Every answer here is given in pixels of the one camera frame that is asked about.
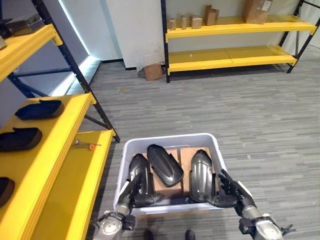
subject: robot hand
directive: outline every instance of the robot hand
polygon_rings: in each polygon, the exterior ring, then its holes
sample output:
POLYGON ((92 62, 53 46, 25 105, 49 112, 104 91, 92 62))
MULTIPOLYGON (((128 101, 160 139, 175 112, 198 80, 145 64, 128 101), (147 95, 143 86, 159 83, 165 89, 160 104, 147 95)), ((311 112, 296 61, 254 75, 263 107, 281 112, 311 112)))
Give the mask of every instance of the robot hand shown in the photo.
POLYGON ((96 223, 99 231, 94 240, 120 240, 122 232, 132 231, 136 218, 130 215, 133 206, 145 207, 160 201, 163 196, 159 193, 139 194, 142 173, 136 175, 132 181, 127 181, 114 211, 106 211, 96 223))
POLYGON ((219 174, 225 195, 206 196, 205 200, 218 208, 234 208, 239 217, 239 230, 250 234, 254 240, 283 240, 287 233, 295 231, 292 225, 280 228, 268 214, 261 214, 252 194, 240 182, 234 181, 223 169, 219 174))

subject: shelf board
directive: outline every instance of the shelf board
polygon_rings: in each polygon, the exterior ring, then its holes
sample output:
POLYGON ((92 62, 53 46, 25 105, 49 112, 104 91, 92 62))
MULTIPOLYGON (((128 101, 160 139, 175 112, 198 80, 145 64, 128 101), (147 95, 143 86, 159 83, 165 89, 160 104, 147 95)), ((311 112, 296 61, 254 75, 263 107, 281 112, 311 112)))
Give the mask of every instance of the shelf board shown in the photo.
POLYGON ((293 15, 269 15, 265 24, 245 23, 241 16, 227 16, 219 17, 217 25, 206 26, 203 22, 202 27, 198 29, 191 27, 168 29, 166 42, 173 38, 259 32, 310 31, 313 35, 316 28, 313 24, 293 15))
POLYGON ((296 59, 280 46, 250 46, 169 53, 168 73, 264 64, 292 64, 296 59))
POLYGON ((7 46, 0 50, 0 82, 52 39, 56 45, 63 44, 52 24, 35 33, 7 38, 7 46))
POLYGON ((61 100, 63 113, 43 120, 20 120, 13 115, 0 130, 3 133, 11 132, 13 127, 37 127, 42 132, 40 143, 30 150, 0 152, 0 176, 15 182, 11 199, 0 208, 0 239, 30 239, 86 111, 95 103, 92 94, 86 93, 30 98, 22 107, 37 103, 39 99, 61 100))
POLYGON ((97 143, 95 150, 71 148, 43 207, 32 240, 83 240, 86 237, 113 130, 78 133, 97 143))

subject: gray carpet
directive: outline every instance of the gray carpet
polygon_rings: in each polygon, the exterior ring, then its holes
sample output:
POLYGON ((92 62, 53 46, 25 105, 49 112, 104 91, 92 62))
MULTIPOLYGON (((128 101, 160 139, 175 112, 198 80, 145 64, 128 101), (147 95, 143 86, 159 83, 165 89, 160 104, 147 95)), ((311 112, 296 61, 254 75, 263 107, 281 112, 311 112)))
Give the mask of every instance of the gray carpet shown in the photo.
MULTIPOLYGON (((286 65, 217 69, 201 75, 146 82, 123 63, 103 64, 92 86, 121 143, 113 143, 92 218, 112 210, 122 149, 133 138, 212 133, 229 174, 252 192, 278 225, 294 224, 286 239, 318 240, 320 50, 309 46, 291 74, 286 65)), ((73 93, 80 93, 73 87, 73 93)), ((96 116, 93 109, 91 116, 96 116)), ((81 130, 100 130, 84 120, 81 130)), ((249 240, 233 209, 201 215, 138 220, 123 239, 249 240)), ((92 227, 88 231, 91 239, 92 227)))

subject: white plastic bin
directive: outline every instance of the white plastic bin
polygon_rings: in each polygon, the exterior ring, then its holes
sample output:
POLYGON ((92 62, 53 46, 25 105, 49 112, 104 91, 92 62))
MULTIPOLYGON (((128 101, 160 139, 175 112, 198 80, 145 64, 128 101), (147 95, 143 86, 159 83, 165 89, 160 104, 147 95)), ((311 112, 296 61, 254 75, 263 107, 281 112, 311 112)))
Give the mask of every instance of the white plastic bin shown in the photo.
MULTIPOLYGON (((129 165, 133 155, 138 153, 145 153, 147 151, 147 147, 151 144, 160 145, 165 149, 207 147, 210 150, 215 171, 219 173, 221 172, 221 169, 227 170, 225 162, 222 158, 222 155, 218 147, 217 139, 210 133, 196 133, 131 139, 125 143, 123 148, 120 171, 113 200, 113 207, 116 206, 119 199, 120 190, 123 187, 126 180, 128 179, 129 165)), ((159 206, 134 208, 132 210, 132 214, 135 216, 139 216, 149 214, 165 214, 175 212, 218 209, 217 207, 211 206, 208 203, 163 205, 165 201, 168 202, 168 200, 163 200, 158 203, 159 206)))

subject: foot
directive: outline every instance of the foot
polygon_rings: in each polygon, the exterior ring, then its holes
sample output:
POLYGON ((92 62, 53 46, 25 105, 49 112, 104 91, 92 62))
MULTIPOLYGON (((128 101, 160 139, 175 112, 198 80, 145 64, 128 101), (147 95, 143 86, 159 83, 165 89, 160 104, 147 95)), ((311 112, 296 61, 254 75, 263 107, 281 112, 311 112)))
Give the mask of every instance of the foot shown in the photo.
POLYGON ((154 235, 149 229, 146 229, 143 234, 143 239, 144 240, 154 240, 154 235))
POLYGON ((186 231, 185 232, 185 240, 196 240, 194 232, 191 230, 186 231))

